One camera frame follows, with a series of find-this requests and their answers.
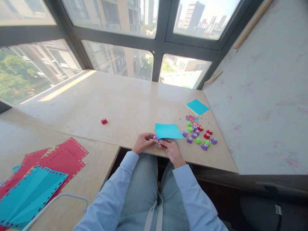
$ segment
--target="light blue shirt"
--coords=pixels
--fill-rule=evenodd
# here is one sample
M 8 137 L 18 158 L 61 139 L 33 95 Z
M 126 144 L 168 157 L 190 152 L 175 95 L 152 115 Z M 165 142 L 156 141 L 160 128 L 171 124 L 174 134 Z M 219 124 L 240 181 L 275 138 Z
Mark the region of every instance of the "light blue shirt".
M 136 153 L 132 151 L 126 153 L 119 168 L 106 181 L 74 231 L 116 230 L 132 172 L 138 159 L 139 156 Z M 212 201 L 200 188 L 190 167 L 185 165 L 172 172 L 182 194 L 190 229 L 228 231 L 218 218 Z

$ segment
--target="left hand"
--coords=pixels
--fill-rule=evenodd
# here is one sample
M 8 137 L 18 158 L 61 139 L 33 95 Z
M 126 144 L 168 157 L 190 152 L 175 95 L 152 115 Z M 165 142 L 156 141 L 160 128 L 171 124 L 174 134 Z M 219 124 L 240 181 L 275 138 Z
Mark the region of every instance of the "left hand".
M 134 153 L 140 155 L 143 153 L 147 148 L 155 145 L 158 143 L 158 140 L 150 140 L 153 139 L 153 136 L 156 134 L 154 133 L 143 133 L 140 134 L 137 138 L 137 141 L 132 149 Z

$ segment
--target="wooden table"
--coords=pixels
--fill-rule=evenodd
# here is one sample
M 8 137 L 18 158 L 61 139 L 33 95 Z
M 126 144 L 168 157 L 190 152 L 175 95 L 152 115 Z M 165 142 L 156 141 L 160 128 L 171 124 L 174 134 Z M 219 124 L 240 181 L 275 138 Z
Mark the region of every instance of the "wooden table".
M 186 130 L 184 104 L 194 99 L 209 107 L 200 90 L 86 70 L 0 115 L 0 181 L 12 174 L 27 153 L 74 137 L 88 151 L 86 163 L 62 190 L 87 197 L 90 203 L 109 175 L 120 147 L 131 149 L 137 136 L 154 132 L 155 123 L 177 124 Z M 101 118 L 108 123 L 102 125 Z M 177 140 L 183 158 L 193 164 L 238 173 L 211 110 L 199 122 L 218 139 L 208 151 Z M 153 147 L 147 153 L 166 157 Z M 84 203 L 60 198 L 31 230 L 71 230 L 84 212 Z
M 0 118 L 131 149 L 138 134 L 154 132 L 155 123 L 177 124 L 181 131 L 186 130 L 185 116 L 192 112 L 185 103 L 197 98 L 209 107 L 200 90 L 96 71 L 83 74 L 6 111 Z M 100 122 L 103 117 L 108 120 L 105 125 Z M 218 144 L 205 152 L 200 145 L 177 140 L 184 159 L 238 173 L 212 111 L 200 117 L 203 127 L 213 130 Z M 158 147 L 147 152 L 166 157 Z

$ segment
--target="hand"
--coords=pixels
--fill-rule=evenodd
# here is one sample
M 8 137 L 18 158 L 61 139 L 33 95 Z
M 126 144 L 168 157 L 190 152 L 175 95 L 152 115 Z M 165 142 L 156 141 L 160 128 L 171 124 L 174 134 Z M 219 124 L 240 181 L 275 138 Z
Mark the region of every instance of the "hand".
M 186 165 L 176 141 L 172 139 L 160 139 L 158 147 L 165 151 L 171 163 L 173 163 L 174 168 Z
M 143 153 L 147 148 L 155 145 L 158 143 L 158 140 L 150 140 L 153 139 L 153 136 L 155 136 L 154 133 L 143 133 L 140 134 L 136 140 L 136 143 L 132 149 L 134 153 L 137 155 L 140 155 Z

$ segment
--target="leg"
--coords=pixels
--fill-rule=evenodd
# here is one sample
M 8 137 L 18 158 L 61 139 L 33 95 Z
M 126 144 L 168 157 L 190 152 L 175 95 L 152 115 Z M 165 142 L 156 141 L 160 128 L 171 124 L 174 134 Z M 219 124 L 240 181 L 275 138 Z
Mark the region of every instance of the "leg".
M 169 161 L 161 182 L 163 203 L 163 230 L 190 230 L 181 192 L 176 184 Z
M 117 230 L 143 230 L 157 200 L 157 157 L 142 153 L 133 171 Z

